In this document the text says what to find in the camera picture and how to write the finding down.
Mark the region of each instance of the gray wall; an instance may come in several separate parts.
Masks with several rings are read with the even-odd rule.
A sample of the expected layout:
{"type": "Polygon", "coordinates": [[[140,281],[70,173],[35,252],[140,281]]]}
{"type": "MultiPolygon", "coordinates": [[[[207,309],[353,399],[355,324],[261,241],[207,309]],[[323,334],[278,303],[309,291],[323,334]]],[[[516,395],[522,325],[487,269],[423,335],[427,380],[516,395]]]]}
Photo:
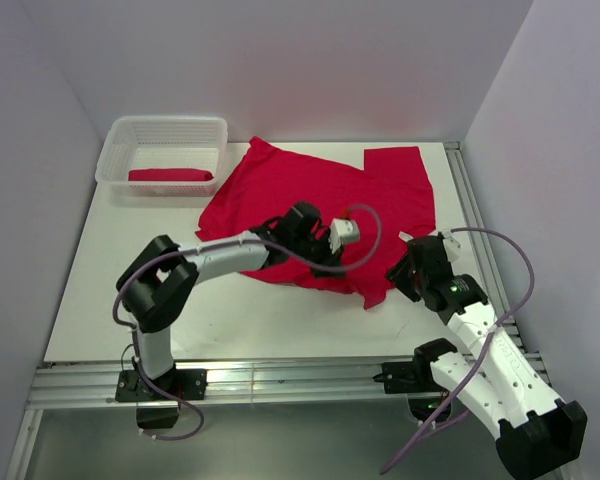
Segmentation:
{"type": "Polygon", "coordinates": [[[22,6],[0,0],[0,478],[53,323],[99,148],[22,6]]]}
{"type": "MultiPolygon", "coordinates": [[[[486,222],[538,273],[521,317],[555,386],[589,414],[584,467],[600,478],[600,1],[539,0],[466,139],[486,222]]],[[[497,249],[509,296],[524,267],[497,249]]]]}
{"type": "Polygon", "coordinates": [[[102,138],[123,114],[230,136],[459,140],[532,0],[22,0],[102,138]]]}

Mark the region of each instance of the folded red cloth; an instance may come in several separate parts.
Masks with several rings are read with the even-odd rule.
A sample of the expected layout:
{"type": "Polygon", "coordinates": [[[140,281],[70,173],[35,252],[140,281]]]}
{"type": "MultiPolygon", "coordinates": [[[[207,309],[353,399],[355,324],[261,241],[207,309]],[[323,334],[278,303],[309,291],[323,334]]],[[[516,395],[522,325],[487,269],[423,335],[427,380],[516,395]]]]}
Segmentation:
{"type": "Polygon", "coordinates": [[[206,182],[211,172],[197,168],[142,168],[129,170],[130,182],[206,182]]]}
{"type": "MultiPolygon", "coordinates": [[[[206,241],[236,235],[283,215],[298,201],[318,207],[326,225],[353,204],[373,207],[383,224],[376,254],[362,267],[347,272],[345,278],[314,278],[308,267],[293,259],[245,275],[269,283],[358,292],[364,296],[365,309],[382,302],[391,288],[384,274],[405,252],[398,233],[427,235],[435,228],[433,189],[417,147],[367,150],[362,171],[287,152],[254,137],[242,162],[202,213],[198,237],[206,241]]],[[[363,257],[376,237],[370,215],[354,212],[352,218],[358,223],[361,238],[346,247],[342,258],[345,265],[363,257]]]]}

